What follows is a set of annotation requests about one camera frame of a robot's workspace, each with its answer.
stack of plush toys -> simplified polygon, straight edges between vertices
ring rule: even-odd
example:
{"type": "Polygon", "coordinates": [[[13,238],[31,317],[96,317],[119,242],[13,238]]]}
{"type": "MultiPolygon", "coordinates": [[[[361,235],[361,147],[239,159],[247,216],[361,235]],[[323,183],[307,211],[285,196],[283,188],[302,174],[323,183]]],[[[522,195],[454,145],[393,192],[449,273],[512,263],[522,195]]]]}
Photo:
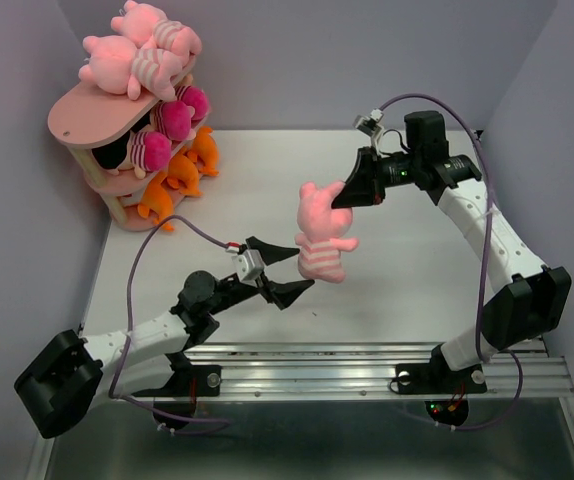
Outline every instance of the stack of plush toys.
{"type": "MultiPolygon", "coordinates": [[[[152,5],[128,0],[121,16],[111,20],[119,35],[89,36],[83,47],[90,54],[78,76],[114,95],[138,100],[145,88],[160,99],[119,139],[92,149],[98,165],[112,175],[133,169],[144,179],[158,172],[146,188],[119,197],[123,206],[137,206],[138,214],[153,223],[173,213],[172,200],[163,185],[186,196],[200,196],[200,174],[216,176],[218,150],[211,129],[194,127],[210,112],[207,95],[180,74],[202,51],[198,35],[181,22],[167,18],[152,5]],[[174,146],[193,141],[172,157],[174,146]]],[[[173,230],[171,224],[165,229],[173,230]]]]}

black bracket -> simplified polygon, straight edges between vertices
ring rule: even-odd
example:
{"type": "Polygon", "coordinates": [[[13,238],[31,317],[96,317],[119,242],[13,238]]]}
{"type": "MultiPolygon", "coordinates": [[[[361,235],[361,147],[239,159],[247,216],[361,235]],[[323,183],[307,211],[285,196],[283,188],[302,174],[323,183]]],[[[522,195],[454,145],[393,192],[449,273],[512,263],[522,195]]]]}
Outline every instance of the black bracket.
{"type": "Polygon", "coordinates": [[[450,370],[440,345],[432,351],[429,363],[399,363],[396,375],[389,388],[399,395],[451,395],[462,386],[468,394],[487,392],[482,367],[450,370]]]}
{"type": "Polygon", "coordinates": [[[174,371],[161,388],[141,390],[135,397],[217,397],[220,395],[222,367],[194,365],[184,353],[167,355],[174,371]]]}

magenta plush toy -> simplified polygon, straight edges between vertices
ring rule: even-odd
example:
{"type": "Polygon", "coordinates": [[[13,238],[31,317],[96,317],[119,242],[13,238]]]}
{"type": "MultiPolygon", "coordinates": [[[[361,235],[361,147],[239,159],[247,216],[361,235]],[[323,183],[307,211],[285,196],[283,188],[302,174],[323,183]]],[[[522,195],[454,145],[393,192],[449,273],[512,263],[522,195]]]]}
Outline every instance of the magenta plush toy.
{"type": "Polygon", "coordinates": [[[158,103],[150,111],[150,120],[156,131],[174,142],[184,142],[196,138],[196,131],[191,126],[194,108],[177,100],[158,103]]]}
{"type": "Polygon", "coordinates": [[[302,233],[296,235],[296,245],[301,247],[298,271],[304,278],[331,283],[345,279],[340,252],[354,251],[358,239],[340,238],[351,227],[351,208],[331,208],[332,201],[344,187],[344,182],[320,189],[313,182],[300,187],[297,222],[302,233]]]}
{"type": "Polygon", "coordinates": [[[185,85],[176,90],[176,98],[194,109],[192,122],[200,122],[209,113],[209,99],[200,88],[185,85]]]}
{"type": "Polygon", "coordinates": [[[187,25],[168,20],[161,9],[133,0],[125,2],[123,8],[125,15],[112,18],[111,28],[138,48],[162,48],[180,57],[183,65],[202,51],[198,35],[187,25]]]}

glass panel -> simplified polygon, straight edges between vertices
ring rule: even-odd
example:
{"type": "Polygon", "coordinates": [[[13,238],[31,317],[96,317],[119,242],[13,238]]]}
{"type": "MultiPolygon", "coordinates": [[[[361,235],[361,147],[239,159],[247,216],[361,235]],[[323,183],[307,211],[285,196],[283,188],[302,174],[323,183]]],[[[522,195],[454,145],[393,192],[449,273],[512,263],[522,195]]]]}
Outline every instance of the glass panel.
{"type": "MultiPolygon", "coordinates": [[[[468,424],[506,401],[470,401],[468,424]]],[[[403,402],[202,405],[235,423],[214,437],[170,437],[125,404],[92,411],[55,444],[49,479],[574,479],[557,399],[521,400],[503,424],[451,433],[400,413],[403,402]]],[[[412,402],[409,412],[425,416],[412,402]]]]}

orange plush toy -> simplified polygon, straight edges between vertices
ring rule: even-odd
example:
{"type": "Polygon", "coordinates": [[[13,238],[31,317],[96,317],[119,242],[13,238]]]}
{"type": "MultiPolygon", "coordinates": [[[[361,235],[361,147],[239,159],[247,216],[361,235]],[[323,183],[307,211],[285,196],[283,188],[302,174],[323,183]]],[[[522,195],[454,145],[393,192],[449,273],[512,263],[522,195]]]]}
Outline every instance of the orange plush toy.
{"type": "Polygon", "coordinates": [[[187,158],[186,153],[187,149],[183,148],[169,161],[167,184],[174,190],[180,190],[180,193],[188,197],[200,197],[202,192],[198,188],[198,181],[200,180],[198,168],[187,158]]]}
{"type": "MultiPolygon", "coordinates": [[[[152,211],[158,215],[158,217],[154,219],[154,225],[158,225],[161,220],[164,220],[174,213],[174,204],[171,201],[171,197],[165,190],[165,187],[162,186],[166,175],[165,172],[158,172],[156,176],[151,179],[137,207],[138,215],[143,218],[148,218],[152,211]]],[[[162,228],[168,232],[174,231],[171,222],[167,222],[162,228]]]]}
{"type": "Polygon", "coordinates": [[[198,171],[203,175],[215,177],[218,175],[216,165],[218,165],[219,154],[218,147],[210,133],[214,130],[211,127],[200,127],[196,132],[196,138],[191,145],[191,150],[187,152],[187,157],[194,163],[198,160],[203,164],[198,171]]]}

